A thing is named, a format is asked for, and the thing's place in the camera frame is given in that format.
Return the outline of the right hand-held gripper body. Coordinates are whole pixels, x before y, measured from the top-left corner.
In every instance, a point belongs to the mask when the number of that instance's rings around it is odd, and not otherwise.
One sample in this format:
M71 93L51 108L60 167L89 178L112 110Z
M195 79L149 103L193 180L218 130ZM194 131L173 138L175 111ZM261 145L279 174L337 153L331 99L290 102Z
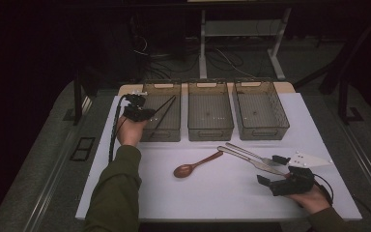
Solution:
M273 181L269 188L274 196L301 194L308 192L314 185L324 193L327 190L315 181L315 174L311 167L320 167L333 164L332 160L321 159L305 153L296 152L290 157L288 164L289 172L283 180Z

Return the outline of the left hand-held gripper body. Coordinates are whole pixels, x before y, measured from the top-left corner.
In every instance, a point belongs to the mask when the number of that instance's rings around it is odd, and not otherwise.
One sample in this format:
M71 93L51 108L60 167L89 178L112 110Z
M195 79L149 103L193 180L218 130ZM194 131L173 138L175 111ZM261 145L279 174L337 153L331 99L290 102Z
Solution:
M125 99L128 101L128 105L125 107L123 115L131 119L133 122L142 122L146 120L146 111L143 106L139 106L140 95L127 94Z

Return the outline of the black chopstick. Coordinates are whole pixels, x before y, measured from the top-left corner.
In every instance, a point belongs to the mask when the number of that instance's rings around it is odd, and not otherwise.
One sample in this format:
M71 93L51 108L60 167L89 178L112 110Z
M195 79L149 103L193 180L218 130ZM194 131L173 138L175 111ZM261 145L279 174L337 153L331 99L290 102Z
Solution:
M160 109L162 109L167 103L169 104L166 108L166 110L164 111L164 113L162 114L162 116L160 117L160 120L159 122L157 123L156 127L154 128L153 132L149 135L149 138L152 138L154 136L154 134L157 132L158 128L160 127L160 125L162 124L163 120L165 119L167 113L169 112L172 104L174 103L175 99L177 97L174 95L172 96L167 102L165 102L157 111L159 111Z
M174 95L159 95L159 96L151 96L148 98L148 104L149 106L154 109L155 111L157 111L165 102L167 102L172 96ZM162 114L164 113L164 111L166 110L167 106L169 104L167 103L162 109L160 109L159 111L157 111L156 115L154 117L152 117L149 121L149 124L148 124L148 128L150 130L153 130L157 123L159 122L160 120L160 117L162 116Z

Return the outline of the smoky clear plastic basket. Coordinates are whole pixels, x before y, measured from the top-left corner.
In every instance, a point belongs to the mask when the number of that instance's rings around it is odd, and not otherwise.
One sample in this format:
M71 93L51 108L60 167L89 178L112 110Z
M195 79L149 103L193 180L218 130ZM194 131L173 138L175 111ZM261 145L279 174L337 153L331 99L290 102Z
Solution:
M240 140L281 140L290 128L271 81L236 79L233 100Z
M188 82L187 128L190 141L229 141L234 121L224 79Z
M149 80L143 84L142 91L146 93L145 105L147 109L152 109L148 104L148 98L159 95L175 95L177 98L172 104L168 114L152 138L149 135L153 132L147 126L143 130L142 142L178 142L181 140L181 100L182 84L178 80Z

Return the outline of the metal knife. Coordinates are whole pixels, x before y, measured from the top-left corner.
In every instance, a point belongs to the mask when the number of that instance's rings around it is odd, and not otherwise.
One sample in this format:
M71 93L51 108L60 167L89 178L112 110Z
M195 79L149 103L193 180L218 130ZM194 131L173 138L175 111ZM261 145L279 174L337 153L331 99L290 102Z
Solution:
M228 149L228 148L226 148L224 146L218 146L217 147L217 150L218 151L221 151L223 153L227 153L227 154L233 155L233 156L238 157L238 158L240 158L242 160L246 160L249 163L251 163L252 165L254 165L257 169L260 169L262 171L269 172L269 173L272 173L272 174L275 174L275 175L279 175L279 176L284 176L285 175L283 172L281 172L279 170L276 170L276 169L274 169L274 168L272 168L272 167L270 167L270 166L268 166L266 164L263 164L263 163L261 163L259 161L256 161L254 159L251 159L251 158L249 158L247 156L244 156L244 155L242 155L242 154L240 154L240 153L238 153L236 151L233 151L231 149Z

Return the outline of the metal fork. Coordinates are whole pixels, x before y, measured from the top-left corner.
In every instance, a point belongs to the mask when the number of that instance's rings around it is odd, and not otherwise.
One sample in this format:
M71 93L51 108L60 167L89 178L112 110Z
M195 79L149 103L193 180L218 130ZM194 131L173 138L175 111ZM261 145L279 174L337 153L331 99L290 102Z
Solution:
M279 163L273 161L272 159L260 157L260 156L258 156L256 154L254 154L254 153L252 153L250 151L247 151L246 149L241 148L241 147L239 147L237 145L234 145L234 144L232 144L230 142L226 142L225 145L228 146L228 147L230 147L230 148L232 148L232 149L235 149L235 150L237 150L239 152L243 152L243 153L245 153L247 155L250 155L250 156L252 156L252 157L260 160L262 163L264 163L266 165L269 165L269 166L279 166L279 165L282 165L282 164L279 164Z

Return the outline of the brown wooden spoon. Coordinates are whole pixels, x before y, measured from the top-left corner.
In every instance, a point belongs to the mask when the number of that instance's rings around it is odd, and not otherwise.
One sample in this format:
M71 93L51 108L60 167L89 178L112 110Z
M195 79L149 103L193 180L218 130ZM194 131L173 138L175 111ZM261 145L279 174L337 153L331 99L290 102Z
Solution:
M213 155L205 158L205 159L202 159L202 160L199 160L195 163L187 163L187 164L182 164L180 166L178 166L174 171L173 171L173 175L176 177L176 178L186 178L188 176L191 175L191 173L194 171L194 169L196 167L198 167L199 165L201 164L204 164L206 162L209 162L211 160L215 160L217 158L219 158L220 156L222 156L223 153L218 151L216 153L214 153Z

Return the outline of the person's left hand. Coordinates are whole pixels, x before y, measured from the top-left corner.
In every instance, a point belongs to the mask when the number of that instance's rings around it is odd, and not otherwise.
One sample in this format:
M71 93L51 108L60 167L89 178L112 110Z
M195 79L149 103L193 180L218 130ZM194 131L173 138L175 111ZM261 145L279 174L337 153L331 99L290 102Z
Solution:
M147 124L147 121L133 122L131 119L121 116L117 124L117 139L120 144L135 147L141 140L143 129Z

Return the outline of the person's right hand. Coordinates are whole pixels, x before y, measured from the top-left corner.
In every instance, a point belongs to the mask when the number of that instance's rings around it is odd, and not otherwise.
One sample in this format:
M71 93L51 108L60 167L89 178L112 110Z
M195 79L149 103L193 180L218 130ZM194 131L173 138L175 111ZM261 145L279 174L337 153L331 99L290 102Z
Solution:
M324 193L317 186L313 186L310 191L305 193L288 195L288 198L299 203L310 215L330 207Z

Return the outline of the white board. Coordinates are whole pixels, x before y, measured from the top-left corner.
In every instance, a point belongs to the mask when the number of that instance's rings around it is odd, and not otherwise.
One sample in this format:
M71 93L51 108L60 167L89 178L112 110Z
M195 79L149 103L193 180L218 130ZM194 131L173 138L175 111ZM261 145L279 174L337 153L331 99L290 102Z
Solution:
M299 93L281 94L290 122L281 140L241 141L235 131L232 143L261 157L290 157L303 153L331 160L324 141ZM243 159L225 154L200 165L190 176L178 179L176 167L195 163L217 151L222 141L191 142L182 129L179 142L142 142L139 173L140 214L143 221L283 221L305 217L292 200L272 195L257 177L277 180Z

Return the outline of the white metal stand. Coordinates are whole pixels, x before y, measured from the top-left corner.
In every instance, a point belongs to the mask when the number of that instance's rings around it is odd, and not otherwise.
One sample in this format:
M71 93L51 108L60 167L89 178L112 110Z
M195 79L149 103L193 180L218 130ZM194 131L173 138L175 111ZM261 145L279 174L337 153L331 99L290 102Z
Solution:
M267 49L271 66L278 80L286 76L278 61L278 50L281 46L285 29L292 9L287 8L280 19L242 19L242 20L207 20L206 12L201 12L199 74L207 78L206 39L213 37L265 37L274 36L271 48Z

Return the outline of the black metal stand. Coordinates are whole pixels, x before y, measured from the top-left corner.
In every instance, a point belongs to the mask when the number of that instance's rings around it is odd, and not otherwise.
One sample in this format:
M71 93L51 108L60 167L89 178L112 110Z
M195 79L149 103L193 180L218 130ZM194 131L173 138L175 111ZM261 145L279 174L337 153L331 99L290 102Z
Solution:
M338 116L345 125L363 120L355 107L348 106L349 84L350 80L347 77L342 77L339 81Z

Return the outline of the black metal post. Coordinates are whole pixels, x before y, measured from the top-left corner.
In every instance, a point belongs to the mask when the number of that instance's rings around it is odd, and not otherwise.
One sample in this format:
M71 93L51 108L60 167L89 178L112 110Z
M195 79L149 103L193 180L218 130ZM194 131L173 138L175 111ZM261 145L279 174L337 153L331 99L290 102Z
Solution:
M73 79L73 93L74 93L73 124L76 126L82 117L82 86L78 72L74 75Z

